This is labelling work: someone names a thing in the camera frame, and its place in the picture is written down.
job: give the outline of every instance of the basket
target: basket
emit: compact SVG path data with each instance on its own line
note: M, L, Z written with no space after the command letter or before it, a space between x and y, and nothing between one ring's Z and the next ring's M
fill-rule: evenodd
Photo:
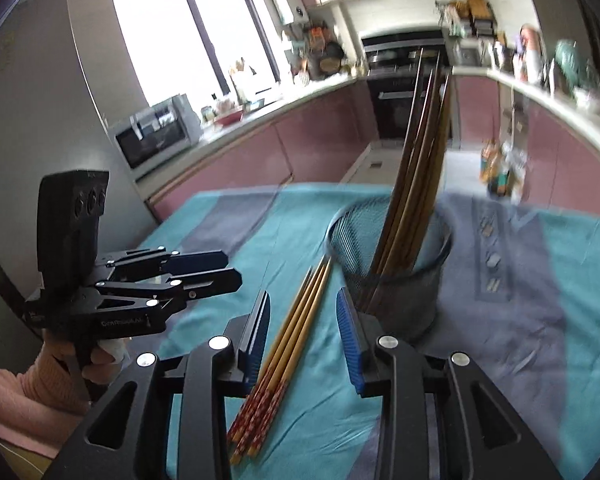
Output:
M388 334L407 342L432 325L437 311L442 267L452 246L452 232L439 212L429 219L413 270L392 276L370 274L389 197L357 202L340 211L327 231L331 257L342 267L356 307L378 318Z

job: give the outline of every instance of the countertop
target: countertop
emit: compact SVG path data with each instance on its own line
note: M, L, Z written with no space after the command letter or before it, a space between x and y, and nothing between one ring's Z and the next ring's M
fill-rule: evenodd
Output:
M588 144L600 159L600 116L580 110L571 98L562 95L552 97L543 88L519 81L508 73L490 68L456 66L453 68L453 74L488 77L528 97L569 126L571 133Z
M244 117L238 123L217 130L213 127L206 128L199 143L179 153L137 182L140 196L143 200L148 200L170 181L178 178L205 157L240 139L240 137L250 133L258 126L285 114L293 108L299 107L305 102L344 88L358 80L352 77L334 75L324 81L311 82L304 88L292 89L291 92L285 94L284 98Z

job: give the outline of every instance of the wooden chopstick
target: wooden chopstick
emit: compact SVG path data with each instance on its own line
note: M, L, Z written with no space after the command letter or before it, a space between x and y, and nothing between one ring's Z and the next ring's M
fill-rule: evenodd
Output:
M420 116L420 124L418 126L418 133L416 136L415 144L413 147L413 151L411 153L411 158L409 161L409 168L407 170L407 175L404 181L404 189L403 193L406 194L406 198L403 199L403 206L397 211L397 215L395 216L394 222L392 224L391 231L389 233L389 237L387 239L387 243L384 247L384 251L382 252L382 258L380 260L379 270L381 274L386 274L393 269L394 262L392 261L387 265L389 261L390 254L392 253L392 247L396 244L396 237L398 236L398 232L400 231L400 225L402 223L402 218L404 217L404 210L408 205L409 196L411 195L411 189L413 188L413 180L416 175L416 170L418 166L418 161L420 160L420 154L422 153L423 144L427 139L427 126L429 125L429 117L430 110L432 107L432 103L435 100L435 92L436 92L436 79L438 77L438 67L440 64L440 56L438 56L438 62L436 63L436 68L429 75L429 83L427 85L427 93L425 96L424 106L422 108L422 114Z
M324 257L320 260L320 263L318 264L316 271L312 275L311 280L309 280L308 285L305 287L304 293L302 294L302 299L300 300L300 303L298 304L298 307L296 308L294 315L293 315L291 321L289 322L289 325L285 329L285 334L283 335L282 339L280 340L280 342L276 346L276 348L271 349L271 351L274 352L274 355L273 355L271 361L269 362L269 365L267 366L267 371L266 371L264 377L256 386L256 391L252 392L251 395L249 396L249 399L247 399L247 401L245 401L243 403L244 413L243 413L242 417L240 418L240 421L238 421L236 428L231 432L231 440L233 442L236 442L236 443L240 442L240 440L242 439L242 437L244 435L244 431L248 427L251 419L253 418L253 415L255 414L255 411L260 402L260 399L266 394L270 377L273 374L273 372L275 371L276 366L278 365L280 357L282 356L282 352L284 351L286 344L289 341L289 338L291 338L291 336L293 334L295 326L298 323L298 320L300 319L300 317L302 315L304 306L307 303L307 301L309 300L311 291L313 290L315 283L317 282L317 279L319 277L319 271L323 266L324 266Z
M377 274L380 266L380 260L382 259L382 253L387 243L389 232L392 230L395 215L397 211L400 211L404 207L402 197L404 195L404 181L409 169L409 160L411 158L411 152L413 150L413 144L415 137L418 133L418 129L414 128L415 120L414 115L416 111L416 104L420 99L420 85L422 83L422 53L424 49L420 49L420 58L418 60L418 70L416 72L416 84L413 93L413 101L411 102L411 111L409 113L409 122L407 124L407 132L404 139L404 145L402 147L402 156L400 158L400 166L398 167L398 176L395 179L394 191L391 193L391 200L389 202L389 209L386 212L384 219L384 225L382 226L382 232L380 233L380 239L378 240L378 248L374 254L373 262L369 272L371 274Z
M442 99L442 107L440 110L440 122L438 124L438 138L434 146L435 154L433 156L432 168L429 172L429 185L427 186L426 197L422 211L420 213L420 221L416 226L413 239L405 253L404 266L411 270L418 259L422 242L427 234L427 228L429 227L429 218L433 212L434 205L436 203L436 196L438 195L438 189L440 188L440 175L442 173L442 166L445 160L446 150L446 134L448 132L449 121L451 118L451 97L452 89L449 88L449 78L446 79L445 94Z
M413 166L413 178L411 179L410 183L411 185L409 195L405 203L404 210L402 212L402 217L400 218L398 227L396 229L394 240L392 241L392 244L388 247L388 254L386 260L384 261L384 266L382 268L383 274L393 274L397 270L398 264L401 260L400 256L403 251L406 234L409 231L410 224L414 221L413 213L420 200L420 195L422 191L422 181L426 176L426 167L430 157L431 148L433 146L433 140L435 139L436 133L438 132L438 129L435 127L436 125L434 124L434 121L432 121L433 115L435 115L436 118L438 117L438 110L436 106L436 103L440 101L439 96L436 95L440 88L440 86L438 85L438 81L438 65L436 64L433 85L432 87L430 87L430 90L432 90L432 95L429 102L429 107L426 110L423 110L423 116L426 111L427 119L421 150L417 160L412 159L412 162L414 162L414 164L410 164L410 166Z
M264 441L267 439L267 435L269 434L269 428L271 427L273 419L275 418L276 413L280 408L280 403L282 402L282 399L285 396L289 383L293 378L293 374L296 371L296 368L298 367L298 361L302 356L302 350L304 349L304 345L309 336L314 317L320 309L320 305L322 303L322 294L329 281L330 272L331 260L329 260L329 263L327 264L327 267L322 275L320 285L315 296L314 302L311 306L311 310L309 311L306 323L302 327L302 331L299 335L298 342L296 343L295 348L293 348L293 353L291 354L289 361L286 364L285 371L280 380L280 384L278 385L276 393L274 394L273 399L267 408L267 412L264 415L264 418L262 419L257 433L255 433L253 436L253 441L251 442L251 446L249 448L249 456L256 456L262 448L262 444L264 444Z
M262 380L262 378L264 377L264 375L267 371L267 368L269 368L269 365L273 361L273 357L276 354L276 349L278 348L278 346L280 346L280 342L282 341L282 338L285 336L286 329L289 327L291 320L293 319L296 311L298 310L298 306L300 305L300 303L302 303L302 298L304 297L304 292L309 284L309 281L311 280L311 276L312 276L312 268L310 267L309 270L307 271L306 275L304 276L304 280L302 280L300 288L298 289L298 293L296 294L296 296L293 300L293 303L291 304L291 308L289 309L289 312L286 314L285 320L282 323L282 327L278 331L278 335L276 336L276 338L273 341L273 344L271 345L271 350L269 351L269 354L267 355L267 360L260 367L260 373L258 374L258 382L260 382Z
M285 338L282 339L280 346L276 350L276 354L280 354L280 358L277 364L274 366L274 361L276 357L271 362L269 366L269 370L267 371L266 378L262 381L262 387L259 388L259 391L262 392L261 395L258 396L257 399L254 400L252 406L252 413L249 417L249 413L245 414L244 417L244 432L239 437L237 446L235 447L234 453L231 456L231 463L237 464L240 462L244 451L247 449L249 444L251 443L251 439L254 435L254 432L257 430L262 417L264 416L271 399L280 384L280 379L284 373L286 368L286 364L291 357L292 351L296 346L298 341L298 337L302 331L302 327L304 326L308 314L311 310L311 306L314 303L315 296L319 289L319 283L321 283L322 278L324 276L326 270L326 266L324 265L324 259L320 261L318 268L315 271L314 279L312 279L310 286L307 288L306 293L303 297L306 298L306 301L303 301L302 306L302 314L300 315L298 322L293 326L293 332L291 336L285 341ZM238 439L238 432L234 436L234 442Z
M244 417L245 417L246 413L249 411L250 404L253 402L254 398L257 397L257 395L258 395L258 389L262 383L263 378L265 377L265 375L267 373L267 369L269 368L269 365L271 364L271 362L273 361L273 359L275 357L276 350L280 346L280 342L282 341L283 337L285 336L286 330L288 329L289 325L292 322L295 322L296 320L298 320L298 317L295 317L295 314L296 314L296 311L298 310L298 306L302 302L302 298L304 297L304 292L309 285L311 277L312 277L312 269L309 268L309 270L307 271L307 274L304 277L304 280L302 280L300 289L298 290L298 293L296 294L296 297L294 298L294 301L291 304L291 308L289 309L288 313L286 314L285 320L282 323L282 327L280 327L280 330L278 330L276 339L273 341L273 344L271 345L271 349L269 351L269 354L267 355L267 359L264 362L264 364L260 366L260 373L258 374L258 382L257 382L256 386L254 387L254 390L247 396L246 400L242 403L240 410L238 410L238 414L236 415L233 423L231 424L231 427L229 428L229 431L226 434L227 440L229 442L235 438L235 435L237 434L238 431L240 431L240 436L242 435L242 431L240 430L240 428L242 428L244 426Z

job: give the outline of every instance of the microwave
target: microwave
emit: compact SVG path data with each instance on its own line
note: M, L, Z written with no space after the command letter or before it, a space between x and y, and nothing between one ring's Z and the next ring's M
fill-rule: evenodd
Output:
M108 129L134 180L195 146L202 135L200 118L186 95L176 95Z

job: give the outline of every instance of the finger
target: finger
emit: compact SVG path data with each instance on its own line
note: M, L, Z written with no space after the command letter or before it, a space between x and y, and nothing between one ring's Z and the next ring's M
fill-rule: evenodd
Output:
M91 362L95 365L108 365L115 360L116 359L113 357L113 355L105 352L99 346L94 347L94 349L91 351Z
M109 384L121 368L121 364L88 365L82 369L82 376L95 384Z

